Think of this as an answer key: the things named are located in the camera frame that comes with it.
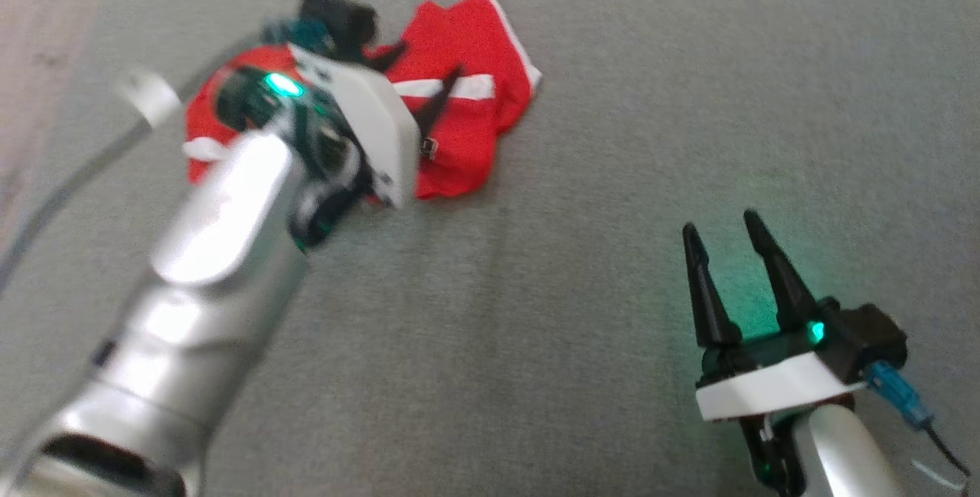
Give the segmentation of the large grey sofa seat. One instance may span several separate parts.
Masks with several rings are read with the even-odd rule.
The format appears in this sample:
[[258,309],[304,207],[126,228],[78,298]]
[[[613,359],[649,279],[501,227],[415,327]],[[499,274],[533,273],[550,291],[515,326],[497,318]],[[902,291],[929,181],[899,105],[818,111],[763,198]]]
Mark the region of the large grey sofa seat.
[[[0,0],[0,215],[298,0]],[[396,36],[423,0],[361,0]],[[452,4],[458,0],[433,0]],[[207,497],[763,497],[701,420],[681,229],[775,328],[743,212],[872,302],[980,497],[980,0],[498,0],[543,80],[475,194],[359,208],[225,421]]]

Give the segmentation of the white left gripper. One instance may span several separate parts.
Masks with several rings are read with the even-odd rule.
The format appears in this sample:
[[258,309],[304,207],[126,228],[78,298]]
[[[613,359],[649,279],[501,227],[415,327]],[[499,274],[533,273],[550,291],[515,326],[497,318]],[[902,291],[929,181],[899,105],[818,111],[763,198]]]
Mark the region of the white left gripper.
[[295,76],[241,64],[214,78],[214,116],[238,131],[218,162],[214,246],[251,248],[283,229],[315,248],[368,195],[403,206],[414,190],[417,150],[433,159],[433,128],[463,66],[438,80],[416,120],[381,74],[409,43],[382,44],[365,67],[289,47]]

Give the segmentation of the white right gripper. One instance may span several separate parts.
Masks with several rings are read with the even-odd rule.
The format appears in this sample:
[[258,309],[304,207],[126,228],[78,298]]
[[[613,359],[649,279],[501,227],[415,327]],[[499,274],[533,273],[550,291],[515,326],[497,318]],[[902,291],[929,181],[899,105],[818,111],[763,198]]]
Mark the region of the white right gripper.
[[[815,315],[818,302],[806,286],[794,264],[777,244],[759,212],[746,210],[744,222],[750,243],[762,257],[776,306],[776,320],[781,331],[804,329]],[[742,342],[738,325],[729,318],[724,302],[708,269],[708,255],[695,224],[682,229],[688,288],[697,346],[704,349],[734,347]],[[735,374],[723,381],[697,389],[695,396],[701,417],[706,421],[755,420],[760,432],[757,438],[770,451],[759,475],[763,482],[777,482],[775,465],[784,470],[781,482],[801,482],[802,464],[790,465],[787,445],[777,444],[769,425],[774,413],[795,409],[815,409],[829,400],[850,395],[865,384],[844,384],[813,350],[784,358],[769,367],[746,374]]]

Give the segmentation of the red and white shirt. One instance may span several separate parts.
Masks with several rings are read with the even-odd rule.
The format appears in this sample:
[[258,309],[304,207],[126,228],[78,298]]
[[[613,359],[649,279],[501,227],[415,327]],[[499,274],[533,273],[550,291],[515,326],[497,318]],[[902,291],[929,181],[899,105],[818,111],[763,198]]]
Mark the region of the red and white shirt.
[[[368,60],[406,44],[384,73],[407,109],[417,113],[440,90],[442,76],[462,67],[449,100],[423,139],[416,197],[452,199],[479,190],[490,176],[497,138],[510,131],[528,109],[542,73],[512,28],[498,0],[459,0],[441,6],[425,1],[396,44],[382,44]],[[312,84],[312,68],[299,61],[321,60],[296,44],[262,44],[242,51],[227,68],[255,67]],[[211,75],[185,110],[187,180],[196,185],[236,139],[214,113],[218,75]]]

